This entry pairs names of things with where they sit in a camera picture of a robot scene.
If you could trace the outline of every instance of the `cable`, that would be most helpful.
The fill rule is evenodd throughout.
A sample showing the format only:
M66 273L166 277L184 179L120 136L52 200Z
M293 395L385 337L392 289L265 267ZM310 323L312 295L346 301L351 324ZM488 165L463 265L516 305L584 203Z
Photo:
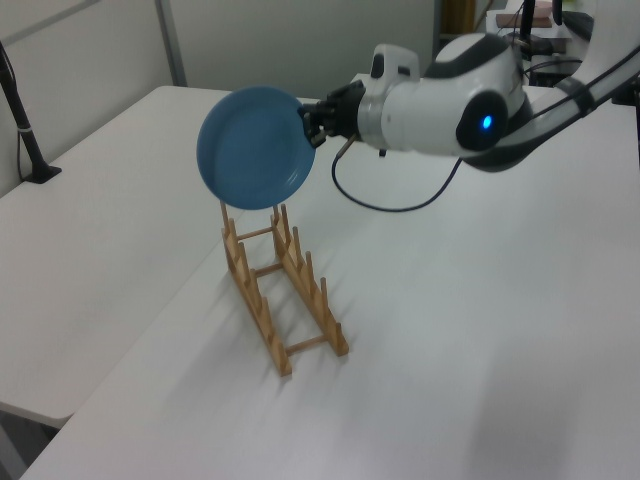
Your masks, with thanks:
M518 17L520 15L520 12L522 11L522 9L524 8L524 2L522 2L522 5L520 5L520 8L518 9L518 11L516 12L515 15L515 20L513 21L513 31L511 32L511 47L513 48L515 42L516 42L516 26L518 25Z
M444 184L442 185L442 187L440 187L440 190L438 190L436 192L436 194L431 197L429 200L427 200L426 202L423 202L419 205L414 205L412 207L404 207L404 208L385 208L385 207L378 207L376 205L372 205L370 203L366 203L363 202L362 200L358 200L357 198L355 198L354 196L352 196L351 194L347 193L347 191L342 188L342 185L340 185L340 182L338 182L338 178L336 176L336 167L338 166L338 161L340 160L341 155L338 154L336 155L336 158L333 159L333 164L331 165L331 178L333 179L333 184L336 186L336 188L340 191L340 193L342 193L342 195L344 195L345 197L347 197L349 200L351 200L353 203L357 203L358 205L360 205L361 207L365 207L368 208L370 210L376 210L378 212L387 212L387 213L404 213L404 212L412 212L414 210L418 210L420 208L424 208L427 205L433 203L436 201L436 199L442 195L442 193L446 190L446 188L449 186L449 183L451 183L451 180L453 180L453 177L455 176L456 172L458 171L458 167L460 166L460 164L462 163L462 159L459 158L456 161L456 164L453 166L453 169L451 170L451 173L449 174L449 177L447 177L447 179L445 180Z
M624 65L625 63L627 63L629 60L631 60L633 57L635 57L636 55L638 55L638 53L640 53L640 45L637 46L636 48L634 48L627 56L625 56L622 60L620 60L618 63L614 64L613 66L611 66L611 68L609 68L608 70L606 70L605 72L601 73L600 75L598 75L596 78L594 78L593 80L591 80L589 83L587 83L585 85L586 88L591 88L593 87L596 83L600 82L603 78L611 75L613 72L615 72L618 68L620 68L622 65ZM576 94L574 95L568 95L566 97L564 97L562 100L558 100L556 103L554 103L553 105L549 105L547 108L544 108L542 110L540 110L538 113L535 113L530 119L534 120L542 115L544 115L545 113L548 113L549 111L553 110L556 107L559 107L560 105L563 105L571 100L575 100L575 98L577 97Z
M20 132L18 132L18 155L16 163L18 164L18 177L20 178L20 182L24 182L24 177L22 176L22 167L20 166Z
M522 11L522 9L523 9L523 8L524 8L524 2L522 2L522 5L520 5L520 8L518 9L518 11L517 11L516 13L514 13L514 14L513 14L513 16L509 19L509 21L507 22L507 25L508 25L512 20L516 19L516 17L520 14L520 12ZM517 23L518 23L518 21L517 21L517 20L515 20L515 21L513 22L513 25L514 25L513 33L515 33L515 25L516 25ZM496 35L500 35L500 32L501 32L502 30L504 30L505 28L506 28L506 27L500 27L500 30L498 30L498 31L496 32Z
M545 67L551 67L553 65L561 65L563 63L582 63L582 60L579 60L577 58L565 58L565 59L558 59L558 60L550 60L548 62L542 62L542 63L538 63L532 67L527 68L524 72L522 72L523 74L527 74L527 73L531 73L534 72L540 68L545 68Z
M9 67L9 72L11 73L11 80L13 81L13 84L16 84L16 73L13 71L13 65L11 65L11 60L9 60L9 55L7 55L7 52L4 49L4 46L2 45L2 42L0 42L0 55L2 55L2 58L4 58L4 61L6 62L7 66Z

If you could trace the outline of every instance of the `wall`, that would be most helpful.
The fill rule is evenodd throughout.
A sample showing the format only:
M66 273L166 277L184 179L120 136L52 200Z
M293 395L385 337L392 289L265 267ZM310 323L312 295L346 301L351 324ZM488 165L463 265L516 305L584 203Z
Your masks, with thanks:
M430 62L440 0L171 0L190 87L324 97L395 43Z
M155 87L171 84L151 0L101 0L5 47L47 161ZM16 126L1 95L0 196L18 184L15 158ZM28 165L23 162L23 172Z

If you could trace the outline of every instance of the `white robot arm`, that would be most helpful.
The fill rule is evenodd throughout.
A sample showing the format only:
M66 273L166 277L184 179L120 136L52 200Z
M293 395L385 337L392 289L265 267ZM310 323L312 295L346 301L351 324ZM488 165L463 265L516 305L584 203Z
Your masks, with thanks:
M459 156L487 171L509 168L640 73L637 0L597 3L582 65L533 103L513 50L495 35L454 40L424 78L415 53L381 45L364 83L303 107L305 134L314 147L342 135L381 150Z

